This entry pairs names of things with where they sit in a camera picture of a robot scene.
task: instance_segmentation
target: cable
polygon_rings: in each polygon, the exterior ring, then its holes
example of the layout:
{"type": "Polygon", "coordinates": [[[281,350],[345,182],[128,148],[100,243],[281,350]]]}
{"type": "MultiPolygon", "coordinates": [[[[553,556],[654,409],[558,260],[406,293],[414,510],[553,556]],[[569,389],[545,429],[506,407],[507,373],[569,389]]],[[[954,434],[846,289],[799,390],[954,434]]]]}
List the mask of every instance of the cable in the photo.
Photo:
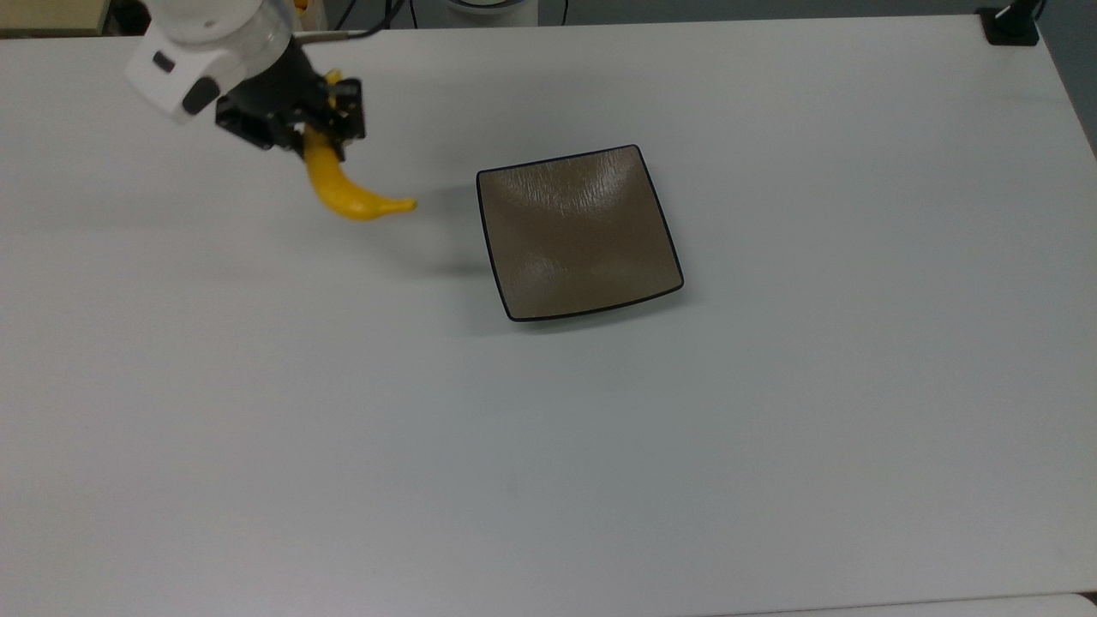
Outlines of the cable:
{"type": "Polygon", "coordinates": [[[400,9],[404,8],[404,2],[406,1],[407,0],[396,0],[396,3],[393,4],[393,10],[385,13],[385,18],[377,22],[377,25],[371,27],[370,30],[348,34],[347,38],[365,38],[366,36],[373,36],[382,30],[385,30],[391,23],[393,23],[393,20],[396,19],[396,15],[400,12],[400,9]]]}
{"type": "Polygon", "coordinates": [[[347,18],[350,16],[350,12],[354,9],[354,4],[358,4],[358,0],[350,0],[350,2],[347,3],[347,10],[343,11],[343,16],[339,18],[339,21],[336,22],[336,30],[342,30],[342,24],[347,23],[347,18]]]}

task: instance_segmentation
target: white cylindrical object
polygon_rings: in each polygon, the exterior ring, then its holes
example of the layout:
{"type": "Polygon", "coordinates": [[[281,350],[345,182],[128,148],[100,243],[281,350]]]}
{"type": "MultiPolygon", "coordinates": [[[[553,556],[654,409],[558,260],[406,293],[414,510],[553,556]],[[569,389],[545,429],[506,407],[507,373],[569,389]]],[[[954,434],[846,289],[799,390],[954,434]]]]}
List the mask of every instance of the white cylindrical object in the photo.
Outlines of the white cylindrical object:
{"type": "Polygon", "coordinates": [[[453,27],[538,25],[538,0],[442,0],[453,27]]]}
{"type": "Polygon", "coordinates": [[[144,0],[152,21],[168,38],[201,44],[236,32],[259,10],[262,0],[144,0]]]}

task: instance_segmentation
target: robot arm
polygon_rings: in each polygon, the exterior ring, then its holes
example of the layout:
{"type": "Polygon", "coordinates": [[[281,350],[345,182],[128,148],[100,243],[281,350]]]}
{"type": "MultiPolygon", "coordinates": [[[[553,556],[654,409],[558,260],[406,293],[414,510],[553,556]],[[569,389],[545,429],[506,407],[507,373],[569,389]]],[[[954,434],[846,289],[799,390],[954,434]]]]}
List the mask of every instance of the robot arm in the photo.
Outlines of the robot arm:
{"type": "Polygon", "coordinates": [[[216,101],[218,126],[297,153],[320,201],[349,218],[415,207],[342,175],[343,146],[365,137],[361,82],[313,69],[284,0],[144,1],[151,24],[125,72],[152,106],[185,123],[216,101]]]}
{"type": "Polygon", "coordinates": [[[152,22],[126,78],[183,123],[271,67],[293,36],[279,0],[145,0],[152,22]]]}

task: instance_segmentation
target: brown square plate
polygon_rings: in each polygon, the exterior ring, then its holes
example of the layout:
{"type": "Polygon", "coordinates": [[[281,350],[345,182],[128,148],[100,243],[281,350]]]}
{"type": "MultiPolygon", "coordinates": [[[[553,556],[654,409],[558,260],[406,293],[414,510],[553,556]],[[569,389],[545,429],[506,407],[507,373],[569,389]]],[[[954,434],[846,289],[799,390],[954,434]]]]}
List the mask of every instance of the brown square plate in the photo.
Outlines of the brown square plate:
{"type": "Polygon", "coordinates": [[[551,319],[676,291],[682,271],[636,146],[476,175],[507,316],[551,319]]]}

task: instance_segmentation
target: yellow banana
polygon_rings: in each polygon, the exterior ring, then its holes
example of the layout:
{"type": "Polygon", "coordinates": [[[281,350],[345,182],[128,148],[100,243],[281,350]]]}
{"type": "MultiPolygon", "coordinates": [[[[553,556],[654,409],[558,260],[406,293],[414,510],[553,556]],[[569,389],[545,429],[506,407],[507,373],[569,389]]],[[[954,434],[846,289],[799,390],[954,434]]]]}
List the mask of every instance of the yellow banana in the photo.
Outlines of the yellow banana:
{"type": "MultiPolygon", "coordinates": [[[[332,70],[324,77],[330,85],[342,79],[339,70],[332,70]]],[[[373,221],[385,214],[415,210],[414,199],[383,198],[348,180],[339,167],[339,156],[327,135],[306,124],[303,142],[305,169],[308,170],[313,190],[324,205],[336,214],[353,221],[373,221]]]]}

